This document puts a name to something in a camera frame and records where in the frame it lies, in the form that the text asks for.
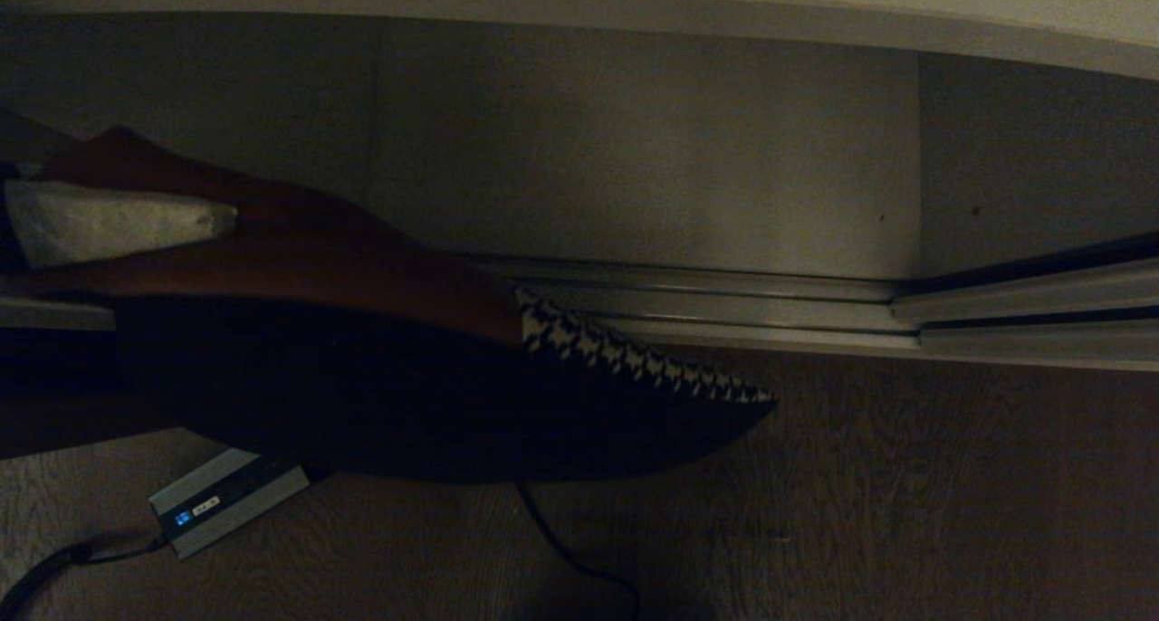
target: power cord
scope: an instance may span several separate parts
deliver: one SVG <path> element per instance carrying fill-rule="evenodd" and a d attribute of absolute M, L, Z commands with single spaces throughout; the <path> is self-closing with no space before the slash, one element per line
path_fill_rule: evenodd
<path fill-rule="evenodd" d="M 576 571 L 583 573 L 584 576 L 588 576 L 589 578 L 597 578 L 599 580 L 605 580 L 627 590 L 627 592 L 632 594 L 632 621 L 639 621 L 640 590 L 636 589 L 636 585 L 633 583 L 633 580 L 628 580 L 622 576 L 617 576 L 615 573 L 608 573 L 606 571 L 599 571 L 597 569 L 592 569 L 591 567 L 588 567 L 582 562 L 580 562 L 578 560 L 576 560 L 576 557 L 571 555 L 571 551 L 568 550 L 566 546 L 563 546 L 563 542 L 561 542 L 560 539 L 555 536 L 555 533 L 553 533 L 552 529 L 547 526 L 547 520 L 544 519 L 544 513 L 539 512 L 539 506 L 535 505 L 535 499 L 531 497 L 531 492 L 527 491 L 526 483 L 516 483 L 515 491 L 519 494 L 519 498 L 523 499 L 523 505 L 527 509 L 527 514 L 531 516 L 531 520 L 535 523 L 535 526 L 539 528 L 539 532 L 544 535 L 544 539 L 546 539 L 547 543 L 552 546 L 555 553 L 559 554 L 561 558 L 563 558 L 563 562 L 567 562 L 568 567 L 571 567 L 571 569 L 575 569 Z"/>
<path fill-rule="evenodd" d="M 165 535 L 160 535 L 147 546 L 137 550 L 105 557 L 93 557 L 93 551 L 95 550 L 93 542 L 73 545 L 68 548 L 58 550 L 57 553 L 42 560 L 37 567 L 29 569 L 28 573 L 25 573 L 23 578 L 17 580 L 17 583 L 8 590 L 3 600 L 0 600 L 0 621 L 15 621 L 21 608 L 29 601 L 29 599 L 32 598 L 36 591 L 58 572 L 61 572 L 70 567 L 93 567 L 96 564 L 119 562 L 121 560 L 129 560 L 160 550 L 168 545 L 169 540 L 167 540 Z"/>

